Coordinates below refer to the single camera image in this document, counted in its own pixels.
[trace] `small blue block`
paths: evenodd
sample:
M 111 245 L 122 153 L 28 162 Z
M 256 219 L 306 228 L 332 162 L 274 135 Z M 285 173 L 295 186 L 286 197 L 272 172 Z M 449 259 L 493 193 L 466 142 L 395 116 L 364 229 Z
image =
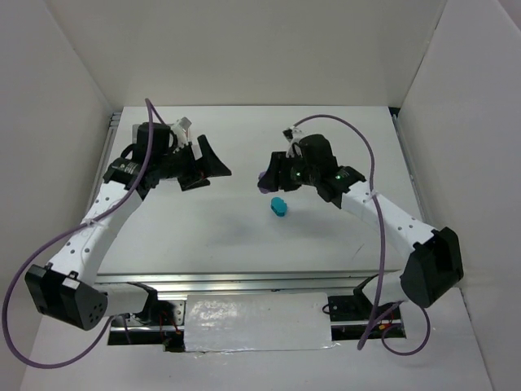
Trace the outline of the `small blue block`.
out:
M 286 216 L 287 204 L 282 198 L 274 197 L 271 199 L 271 210 L 279 217 Z

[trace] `purple object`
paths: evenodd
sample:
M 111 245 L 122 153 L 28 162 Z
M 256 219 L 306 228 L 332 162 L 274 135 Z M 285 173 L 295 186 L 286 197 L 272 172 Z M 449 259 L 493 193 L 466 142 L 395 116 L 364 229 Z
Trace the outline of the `purple object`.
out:
M 259 180 L 261 180 L 262 177 L 264 177 L 264 174 L 266 174 L 265 171 L 261 172 L 259 174 Z M 270 193 L 270 191 L 268 189 L 263 189 L 262 187 L 258 187 L 259 191 L 262 193 L 262 194 L 268 194 Z

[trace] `cable tie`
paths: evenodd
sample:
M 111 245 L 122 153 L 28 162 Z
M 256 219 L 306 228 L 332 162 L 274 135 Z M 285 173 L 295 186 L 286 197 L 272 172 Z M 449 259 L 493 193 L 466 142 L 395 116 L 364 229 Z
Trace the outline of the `cable tie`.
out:
M 369 194 L 369 196 L 364 200 L 364 204 L 365 204 L 366 202 L 371 201 L 371 200 L 372 200 L 373 198 L 375 198 L 378 194 L 379 194 L 379 193 L 378 193 L 376 190 L 373 190 L 373 191 Z

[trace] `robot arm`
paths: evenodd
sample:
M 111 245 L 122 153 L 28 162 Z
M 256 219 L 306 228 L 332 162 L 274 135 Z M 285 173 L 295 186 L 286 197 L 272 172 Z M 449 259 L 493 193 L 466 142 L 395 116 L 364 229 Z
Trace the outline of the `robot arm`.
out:
M 68 242 L 44 267 L 32 265 L 25 282 L 37 310 L 83 330 L 95 327 L 102 317 L 133 313 L 144 323 L 164 310 L 157 291 L 139 283 L 95 284 L 108 249 L 130 215 L 162 179 L 177 178 L 183 191 L 208 186 L 210 177 L 231 175 L 217 158 L 205 136 L 199 144 L 186 138 L 191 123 L 183 118 L 172 126 L 154 124 L 151 159 L 136 190 L 117 210 L 94 220 L 125 197 L 137 179 L 145 158 L 148 123 L 138 128 L 135 144 L 114 160 L 103 176 L 99 193 L 84 217 L 87 227 Z
M 297 128 L 283 132 L 289 148 L 273 152 L 258 187 L 267 191 L 294 191 L 313 186 L 325 202 L 346 210 L 379 229 L 372 197 L 378 197 L 388 243 L 405 259 L 402 271 L 383 278 L 380 305 L 412 301 L 422 308 L 432 305 L 463 277 L 457 235 L 445 227 L 416 220 L 379 193 L 371 194 L 369 183 L 352 167 L 338 166 L 330 143 L 320 134 L 306 136 Z M 376 280 L 371 278 L 355 289 L 355 296 L 372 305 Z

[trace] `purple cable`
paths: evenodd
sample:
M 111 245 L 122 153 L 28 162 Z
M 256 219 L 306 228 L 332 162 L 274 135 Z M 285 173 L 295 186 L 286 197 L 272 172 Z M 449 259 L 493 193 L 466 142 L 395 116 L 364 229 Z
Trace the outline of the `purple cable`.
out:
M 374 166 L 375 166 L 375 163 L 374 163 L 374 152 L 373 152 L 373 148 L 369 144 L 369 141 L 367 141 L 367 138 L 355 126 L 351 125 L 346 120 L 343 120 L 342 118 L 339 118 L 337 116 L 332 116 L 331 114 L 316 114 L 314 116 L 307 116 L 304 119 L 296 122 L 293 126 L 297 127 L 297 126 L 302 125 L 303 123 L 305 123 L 307 121 L 314 120 L 316 118 L 329 118 L 331 120 L 338 121 L 338 122 L 346 125 L 348 128 L 351 128 L 351 130 L 354 131 L 358 135 L 358 137 L 361 138 L 361 140 L 364 142 L 364 144 L 367 147 L 367 151 L 369 152 L 369 157 L 370 157 L 369 189 L 370 189 L 370 192 L 373 193 L 373 191 L 374 191 Z M 367 323 L 366 329 L 364 330 L 364 333 L 362 334 L 360 340 L 358 341 L 358 344 L 357 344 L 357 349 L 358 350 L 362 350 L 363 349 L 364 345 L 366 344 L 366 342 L 367 342 L 367 340 L 369 338 L 369 335 L 370 335 L 371 331 L 373 330 L 373 328 L 375 328 L 378 325 L 379 320 L 383 318 L 382 315 L 380 315 L 377 318 L 376 317 L 376 312 L 377 312 L 377 309 L 378 309 L 378 306 L 379 306 L 380 297 L 382 295 L 383 275 L 385 273 L 385 226 L 384 226 L 384 221 L 383 221 L 382 208 L 381 208 L 380 203 L 378 201 L 378 197 L 377 196 L 372 197 L 372 200 L 374 201 L 374 207 L 376 208 L 376 214 L 378 215 L 378 223 L 379 223 L 379 230 L 380 230 L 380 263 L 379 263 L 379 270 L 378 270 L 378 280 L 377 280 L 377 283 L 376 283 L 376 292 L 374 294 L 373 307 L 371 308 L 371 312 L 370 312 L 370 315 L 369 315 L 369 322 Z M 396 306 L 395 308 L 397 308 L 399 305 L 400 305 L 400 303 L 395 303 L 395 306 Z M 385 343 L 383 344 L 383 346 L 387 350 L 389 350 L 390 352 L 395 353 L 395 354 L 399 354 L 399 355 L 416 354 L 421 349 L 423 349 L 425 347 L 425 345 L 427 344 L 427 342 L 429 340 L 429 336 L 431 334 L 431 321 L 429 319 L 429 316 L 428 316 L 427 312 L 424 309 L 422 309 L 422 311 L 423 311 L 423 314 L 425 315 L 425 318 L 427 320 L 428 331 L 427 331 L 425 340 L 419 346 L 419 348 L 413 350 L 412 352 L 401 353 L 401 352 L 396 352 L 396 351 L 392 350 Z
M 108 209 L 107 211 L 99 214 L 96 216 L 93 220 L 96 222 L 103 220 L 106 216 L 108 216 L 111 213 L 114 213 L 122 204 L 126 202 L 126 200 L 129 199 L 129 197 L 134 193 L 136 188 L 138 187 L 138 184 L 141 182 L 141 179 L 143 178 L 143 175 L 145 174 L 145 171 L 147 170 L 148 161 L 150 160 L 151 152 L 152 152 L 152 140 L 153 140 L 153 133 L 154 133 L 154 126 L 153 126 L 153 116 L 152 113 L 154 112 L 155 115 L 158 117 L 158 119 L 161 121 L 161 123 L 164 124 L 163 119 L 159 116 L 156 109 L 152 105 L 151 101 L 149 99 L 145 99 L 145 103 L 147 104 L 147 111 L 148 111 L 148 144 L 147 144 L 147 152 L 145 155 L 145 160 L 143 161 L 141 170 L 139 171 L 138 177 L 132 184 L 132 187 L 127 191 L 125 196 L 113 207 Z M 11 296 L 13 294 L 13 291 L 15 290 L 15 285 L 24 273 L 25 269 L 28 268 L 28 266 L 33 263 L 34 259 L 43 253 L 45 250 L 47 250 L 50 246 L 53 244 L 59 242 L 62 239 L 65 239 L 69 237 L 70 235 L 83 230 L 88 226 L 87 223 L 82 223 L 79 226 L 75 226 L 71 228 L 68 231 L 65 231 L 62 234 L 59 234 L 58 236 L 54 237 L 53 239 L 49 240 L 47 243 L 43 244 L 38 250 L 36 250 L 31 256 L 22 264 L 22 266 L 16 271 L 15 276 L 9 283 L 9 287 L 7 288 L 6 295 L 3 299 L 2 304 L 2 331 L 3 331 L 3 337 L 6 340 L 7 347 L 9 350 L 13 353 L 13 355 L 18 358 L 21 362 L 23 362 L 26 365 L 29 365 L 30 367 L 38 368 L 38 369 L 56 369 L 56 368 L 63 368 L 67 365 L 73 364 L 80 360 L 81 358 L 84 358 L 90 351 L 98 344 L 98 342 L 103 337 L 103 334 L 107 330 L 110 322 L 112 321 L 112 318 L 109 318 L 107 323 L 105 323 L 105 326 L 99 333 L 99 335 L 96 337 L 94 342 L 81 354 L 78 354 L 75 358 L 71 358 L 68 361 L 65 362 L 58 362 L 56 364 L 41 364 L 39 362 L 34 362 L 31 359 L 25 357 L 15 346 L 13 343 L 13 340 L 11 339 L 11 333 L 9 332 L 9 326 L 7 324 L 7 311 L 9 309 L 9 301 L 11 300 Z
M 127 326 L 127 319 L 125 319 L 124 315 L 121 315 L 121 319 L 123 319 L 123 327 L 125 328 L 125 336 L 127 337 L 127 342 L 129 343 L 129 345 L 131 345 L 132 341 L 130 340 L 129 326 Z

